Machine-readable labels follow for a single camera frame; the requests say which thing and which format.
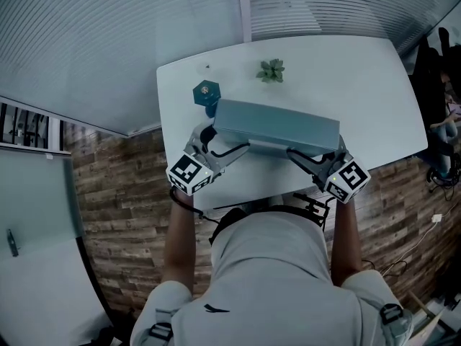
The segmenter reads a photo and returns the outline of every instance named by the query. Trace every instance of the wooden floor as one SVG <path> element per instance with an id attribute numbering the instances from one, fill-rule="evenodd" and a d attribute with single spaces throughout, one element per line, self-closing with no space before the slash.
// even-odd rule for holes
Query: wooden floor
<path id="1" fill-rule="evenodd" d="M 99 284 L 113 309 L 135 309 L 139 314 L 161 279 L 171 204 L 161 131 L 122 139 L 68 124 L 65 150 L 73 155 L 84 242 Z M 461 198 L 459 187 L 450 202 L 445 201 L 441 189 L 429 193 L 426 170 L 415 158 L 376 168 L 371 171 L 371 182 L 356 196 L 362 256 L 379 270 L 418 242 L 431 227 L 434 213 L 445 214 Z M 305 193 L 326 200 L 317 188 Z M 303 206 L 291 194 L 283 198 L 288 205 Z M 325 230 L 329 250 L 334 214 L 332 208 Z M 429 300 L 438 274 L 457 248 L 460 219 L 461 203 L 408 255 L 408 269 L 403 275 L 386 277 L 404 306 L 416 308 L 407 296 L 408 290 L 423 302 Z M 210 282 L 207 239 L 214 228 L 214 223 L 197 221 L 195 296 L 204 293 Z M 398 272 L 396 267 L 390 273 Z"/>

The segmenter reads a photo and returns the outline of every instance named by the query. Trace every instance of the tabletop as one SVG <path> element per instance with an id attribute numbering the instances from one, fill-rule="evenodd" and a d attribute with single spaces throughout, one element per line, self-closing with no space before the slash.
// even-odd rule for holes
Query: tabletop
<path id="1" fill-rule="evenodd" d="M 283 83 L 256 78 L 261 61 L 284 61 Z M 182 154 L 194 127 L 207 119 L 192 89 L 219 83 L 222 98 L 308 112 L 340 121 L 350 153 L 373 169 L 427 147 L 419 106 L 389 40 L 302 36 L 230 46 L 157 70 L 167 162 Z M 246 153 L 194 195 L 208 209 L 280 195 L 313 185 L 291 161 Z"/>

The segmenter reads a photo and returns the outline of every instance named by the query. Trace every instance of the blue hexagonal object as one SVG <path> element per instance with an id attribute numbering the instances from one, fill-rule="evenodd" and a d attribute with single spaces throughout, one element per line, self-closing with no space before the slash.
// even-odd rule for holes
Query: blue hexagonal object
<path id="1" fill-rule="evenodd" d="M 196 86 L 192 92 L 194 93 L 194 102 L 197 105 L 210 107 L 215 105 L 221 98 L 221 91 L 219 84 L 204 80 Z"/>

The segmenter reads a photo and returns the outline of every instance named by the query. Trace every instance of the rectangular box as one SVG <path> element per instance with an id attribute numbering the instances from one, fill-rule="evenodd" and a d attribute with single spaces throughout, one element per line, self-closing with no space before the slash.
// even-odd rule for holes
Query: rectangular box
<path id="1" fill-rule="evenodd" d="M 272 156 L 286 157 L 289 147 L 317 156 L 339 145 L 338 120 L 250 102 L 220 99 L 214 128 L 228 143 Z"/>

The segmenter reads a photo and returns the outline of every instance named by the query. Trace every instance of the white t-shirt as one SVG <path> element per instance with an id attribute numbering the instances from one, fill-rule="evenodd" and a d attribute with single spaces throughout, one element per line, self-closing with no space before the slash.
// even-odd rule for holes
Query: white t-shirt
<path id="1" fill-rule="evenodd" d="M 212 278 L 192 300 L 181 283 L 160 284 L 133 329 L 146 335 L 156 309 L 178 310 L 169 345 L 385 345 L 380 309 L 398 300 L 366 270 L 341 287 L 331 282 L 326 243 L 313 222 L 289 213 L 256 213 L 221 231 L 212 246 Z"/>

